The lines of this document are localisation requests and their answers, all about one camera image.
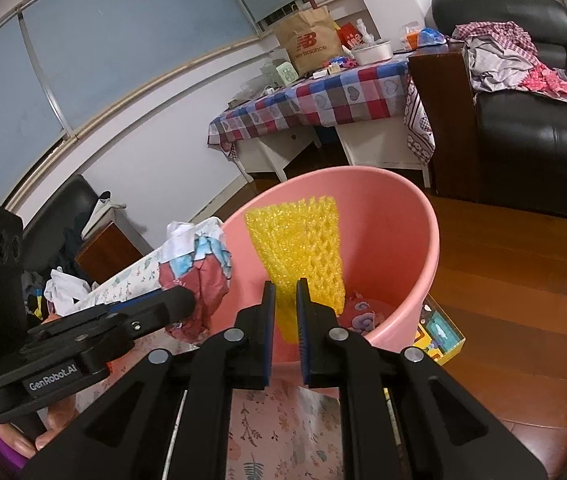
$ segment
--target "brown paper bag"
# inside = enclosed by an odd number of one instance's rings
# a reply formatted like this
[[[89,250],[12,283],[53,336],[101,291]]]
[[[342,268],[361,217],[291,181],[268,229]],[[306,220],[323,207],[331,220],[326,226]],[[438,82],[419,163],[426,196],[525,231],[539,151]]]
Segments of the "brown paper bag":
[[[274,26],[274,34],[299,75],[321,68],[333,57],[343,56],[335,22],[326,7],[292,14]]]

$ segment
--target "human hand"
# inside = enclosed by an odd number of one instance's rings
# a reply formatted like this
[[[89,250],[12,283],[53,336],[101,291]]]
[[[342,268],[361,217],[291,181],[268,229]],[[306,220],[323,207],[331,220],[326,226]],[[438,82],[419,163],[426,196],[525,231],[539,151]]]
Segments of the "human hand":
[[[44,323],[54,321],[60,316],[50,314]],[[0,424],[0,439],[17,453],[32,458],[37,451],[49,443],[56,437],[71,421],[78,415],[76,410],[76,399],[74,395],[55,402],[48,406],[48,415],[46,417],[47,427],[50,429],[39,435],[32,443],[23,433],[17,430],[12,424]]]

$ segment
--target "pile of clothes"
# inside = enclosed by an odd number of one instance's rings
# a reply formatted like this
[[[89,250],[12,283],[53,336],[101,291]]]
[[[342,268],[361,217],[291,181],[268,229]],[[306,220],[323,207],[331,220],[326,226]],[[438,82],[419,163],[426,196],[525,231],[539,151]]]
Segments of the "pile of clothes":
[[[567,77],[544,65],[530,35],[515,22],[458,25],[455,40],[468,47],[468,68],[476,92],[514,89],[567,102]]]

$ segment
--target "white plastic container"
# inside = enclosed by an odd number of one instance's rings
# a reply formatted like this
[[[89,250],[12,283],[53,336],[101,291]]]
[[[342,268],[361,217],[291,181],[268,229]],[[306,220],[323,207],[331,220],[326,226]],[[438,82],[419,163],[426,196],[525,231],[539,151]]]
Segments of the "white plastic container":
[[[353,48],[353,56],[359,65],[369,65],[391,59],[392,46],[390,40],[377,40],[372,44],[358,45]]]

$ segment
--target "baseboard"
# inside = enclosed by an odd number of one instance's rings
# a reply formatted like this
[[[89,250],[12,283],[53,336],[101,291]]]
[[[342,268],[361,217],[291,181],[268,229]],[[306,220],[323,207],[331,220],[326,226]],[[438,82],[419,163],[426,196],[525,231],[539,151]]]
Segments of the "baseboard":
[[[198,224],[200,221],[209,218],[210,216],[214,215],[218,208],[224,205],[230,198],[234,196],[235,193],[238,193],[245,185],[247,184],[246,179],[243,175],[239,175],[230,182],[223,191],[221,191],[215,198],[213,198],[208,205],[205,206],[201,211],[199,211],[193,218],[190,220],[193,224]]]

